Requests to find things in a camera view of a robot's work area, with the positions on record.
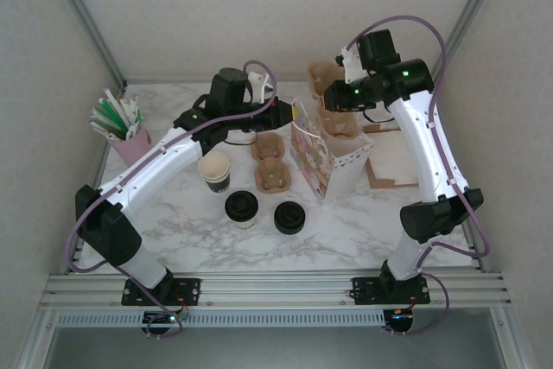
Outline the brown pulp cup carrier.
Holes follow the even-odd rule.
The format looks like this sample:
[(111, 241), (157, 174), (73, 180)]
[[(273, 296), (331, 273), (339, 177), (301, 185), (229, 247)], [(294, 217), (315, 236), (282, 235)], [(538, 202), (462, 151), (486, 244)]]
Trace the brown pulp cup carrier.
[(321, 134), (325, 138), (353, 140), (360, 128), (352, 113), (328, 111), (324, 106), (324, 92), (337, 80), (344, 79), (344, 70), (336, 63), (325, 60), (312, 61), (307, 66), (308, 86), (317, 102), (316, 116)]
[(260, 192), (278, 194), (289, 189), (291, 176), (284, 155), (283, 138), (276, 133), (262, 133), (251, 143), (251, 156), (257, 162), (255, 182)]

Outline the patterned paper gift bag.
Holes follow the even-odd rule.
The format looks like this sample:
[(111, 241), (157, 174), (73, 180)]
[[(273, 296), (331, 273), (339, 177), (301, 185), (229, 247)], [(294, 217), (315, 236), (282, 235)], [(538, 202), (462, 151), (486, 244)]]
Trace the patterned paper gift bag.
[(360, 132), (353, 140), (325, 138), (317, 102), (294, 99), (291, 154), (319, 202), (335, 200), (356, 187), (374, 142)]

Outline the white paper cup black lid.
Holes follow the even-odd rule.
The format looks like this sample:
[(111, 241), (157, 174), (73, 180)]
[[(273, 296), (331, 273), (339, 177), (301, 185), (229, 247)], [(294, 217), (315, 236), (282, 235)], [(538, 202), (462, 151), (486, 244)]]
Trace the white paper cup black lid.
[(257, 197), (245, 190), (233, 192), (225, 202), (226, 216), (239, 229), (249, 229), (255, 225), (258, 208)]

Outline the white paper-wrapped straw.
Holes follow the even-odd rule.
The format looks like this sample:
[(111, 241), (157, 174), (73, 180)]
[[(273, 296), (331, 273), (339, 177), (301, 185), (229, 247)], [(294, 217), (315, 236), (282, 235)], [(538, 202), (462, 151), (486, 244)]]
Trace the white paper-wrapped straw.
[(128, 119), (124, 108), (121, 106), (119, 101), (114, 98), (109, 88), (104, 89), (104, 93), (110, 103), (111, 108), (118, 114), (119, 118), (122, 120), (126, 128), (130, 127), (130, 120)]
[(117, 135), (115, 135), (112, 132), (109, 132), (108, 130), (106, 130), (104, 128), (101, 128), (101, 127), (97, 126), (96, 124), (90, 124), (90, 126), (92, 127), (92, 129), (94, 131), (96, 131), (101, 136), (105, 137), (107, 140), (110, 140), (110, 141), (113, 141), (113, 142), (116, 142), (116, 141), (120, 140), (120, 137), (118, 137)]
[(119, 104), (123, 107), (126, 119), (130, 124), (126, 133), (126, 139), (129, 140), (140, 131), (143, 115), (135, 99), (131, 99), (130, 101), (121, 99)]

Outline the pink metal straw can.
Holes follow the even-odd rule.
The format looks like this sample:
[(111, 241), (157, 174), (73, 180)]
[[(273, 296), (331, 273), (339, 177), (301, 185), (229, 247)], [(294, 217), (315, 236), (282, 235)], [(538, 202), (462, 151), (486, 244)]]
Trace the pink metal straw can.
[(145, 127), (142, 127), (135, 136), (128, 140), (115, 141), (108, 139), (107, 142), (118, 153), (126, 167), (130, 167), (140, 160), (155, 145)]

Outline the small controller board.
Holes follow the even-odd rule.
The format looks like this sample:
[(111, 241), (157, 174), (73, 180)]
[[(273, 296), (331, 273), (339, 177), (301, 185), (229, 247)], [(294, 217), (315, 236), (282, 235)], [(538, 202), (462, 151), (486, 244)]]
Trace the small controller board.
[(407, 333), (413, 324), (413, 312), (407, 309), (387, 309), (384, 311), (385, 330), (390, 333), (403, 335)]
[(146, 311), (143, 313), (142, 324), (173, 326), (177, 324), (177, 319), (174, 315), (166, 314), (163, 312)]

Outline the aluminium frame post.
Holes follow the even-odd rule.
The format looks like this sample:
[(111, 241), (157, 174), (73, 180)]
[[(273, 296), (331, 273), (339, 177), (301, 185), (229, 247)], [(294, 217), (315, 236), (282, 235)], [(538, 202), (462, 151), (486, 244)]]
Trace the aluminium frame post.
[(467, 35), (485, 0), (466, 0), (454, 26), (445, 40), (446, 62), (449, 63)]
[(67, 0), (69, 6), (79, 19), (83, 29), (90, 38), (93, 46), (96, 48), (101, 60), (104, 62), (108, 72), (117, 84), (120, 91), (125, 92), (128, 81), (123, 76), (119, 65), (115, 61), (110, 49), (105, 42), (105, 38), (101, 35), (96, 22), (84, 0)]

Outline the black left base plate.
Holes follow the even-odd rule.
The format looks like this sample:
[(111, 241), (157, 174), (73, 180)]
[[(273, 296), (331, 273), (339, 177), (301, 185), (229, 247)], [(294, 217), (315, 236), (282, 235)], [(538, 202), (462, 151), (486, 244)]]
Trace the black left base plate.
[[(147, 289), (164, 306), (197, 306), (200, 297), (199, 278), (165, 278), (154, 289)], [(154, 306), (155, 303), (130, 279), (124, 284), (123, 306)]]

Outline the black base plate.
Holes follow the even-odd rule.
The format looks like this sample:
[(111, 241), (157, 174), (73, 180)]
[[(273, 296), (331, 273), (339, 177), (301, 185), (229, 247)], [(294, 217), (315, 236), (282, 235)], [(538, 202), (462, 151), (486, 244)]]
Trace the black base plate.
[[(199, 278), (165, 278), (154, 289), (147, 289), (164, 306), (197, 306), (200, 297)], [(154, 306), (155, 303), (130, 279), (124, 284), (123, 306)]]
[(349, 296), (356, 305), (429, 304), (427, 281), (417, 276), (405, 281), (385, 281), (383, 277), (355, 277)]

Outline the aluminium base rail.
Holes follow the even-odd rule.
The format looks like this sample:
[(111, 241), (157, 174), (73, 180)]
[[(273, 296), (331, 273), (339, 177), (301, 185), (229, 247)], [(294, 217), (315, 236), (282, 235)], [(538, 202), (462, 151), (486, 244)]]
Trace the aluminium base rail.
[[(499, 273), (475, 269), (433, 269), (453, 308), (509, 307), (511, 298)], [(199, 278), (197, 309), (352, 309), (355, 271), (181, 273)], [(121, 309), (125, 278), (66, 275), (48, 279), (40, 309)]]

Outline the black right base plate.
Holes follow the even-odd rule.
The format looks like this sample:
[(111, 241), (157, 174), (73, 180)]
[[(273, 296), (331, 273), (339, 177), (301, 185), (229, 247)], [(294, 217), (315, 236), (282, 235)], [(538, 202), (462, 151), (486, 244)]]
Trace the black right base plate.
[(417, 276), (405, 281), (385, 281), (383, 277), (355, 277), (349, 296), (356, 305), (429, 304), (427, 281)]

